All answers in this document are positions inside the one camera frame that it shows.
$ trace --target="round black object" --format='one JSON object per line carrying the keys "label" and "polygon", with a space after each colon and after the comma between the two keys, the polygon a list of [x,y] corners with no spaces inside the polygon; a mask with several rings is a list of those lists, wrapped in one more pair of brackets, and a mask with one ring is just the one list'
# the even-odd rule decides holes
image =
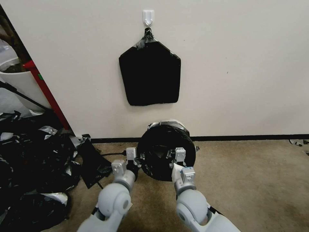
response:
{"label": "round black object", "polygon": [[150,126],[137,146],[139,157],[143,157],[142,169],[156,180],[172,181],[175,148],[186,150],[185,164],[191,167],[195,162],[195,145],[189,131],[177,122],[160,122]]}

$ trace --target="black bag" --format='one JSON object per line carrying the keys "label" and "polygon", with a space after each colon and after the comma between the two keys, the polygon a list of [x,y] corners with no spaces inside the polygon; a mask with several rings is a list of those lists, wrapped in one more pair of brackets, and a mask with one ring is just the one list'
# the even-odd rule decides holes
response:
{"label": "black bag", "polygon": [[178,101],[181,60],[153,37],[150,28],[119,57],[119,64],[130,105]]}

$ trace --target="green label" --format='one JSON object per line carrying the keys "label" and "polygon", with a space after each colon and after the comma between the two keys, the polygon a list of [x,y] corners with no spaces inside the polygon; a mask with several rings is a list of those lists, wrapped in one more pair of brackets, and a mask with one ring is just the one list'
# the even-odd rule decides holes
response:
{"label": "green label", "polygon": [[38,74],[38,76],[39,76],[40,80],[42,80],[42,79],[43,79],[43,77],[42,77],[42,75],[41,75],[41,74]]}

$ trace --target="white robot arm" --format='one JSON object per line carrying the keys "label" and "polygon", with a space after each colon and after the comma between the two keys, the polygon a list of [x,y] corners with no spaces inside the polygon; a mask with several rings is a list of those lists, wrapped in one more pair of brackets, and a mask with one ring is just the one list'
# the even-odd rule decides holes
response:
{"label": "white robot arm", "polygon": [[[193,167],[183,167],[185,150],[175,149],[172,180],[177,194],[176,212],[179,218],[193,232],[240,232],[225,216],[212,208],[204,195],[196,190]],[[136,148],[127,149],[127,159],[136,163]],[[78,232],[116,232],[123,216],[131,207],[130,192],[136,179],[126,169],[124,160],[112,163],[114,181],[101,190],[98,203],[92,215],[79,227]]]}
{"label": "white robot arm", "polygon": [[193,232],[240,232],[225,216],[212,208],[196,190],[193,167],[174,163],[172,180],[177,194],[176,213]]}
{"label": "white robot arm", "polygon": [[126,169],[124,160],[112,163],[114,181],[101,190],[93,213],[77,232],[116,232],[123,216],[131,207],[130,191],[135,175]]}

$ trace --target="pile of black bags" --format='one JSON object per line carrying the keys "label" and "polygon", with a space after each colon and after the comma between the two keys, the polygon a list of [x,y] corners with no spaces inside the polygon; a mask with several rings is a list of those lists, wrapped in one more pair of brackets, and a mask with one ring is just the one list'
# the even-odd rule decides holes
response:
{"label": "pile of black bags", "polygon": [[67,218],[81,173],[69,136],[52,112],[0,113],[0,231],[41,231]]}

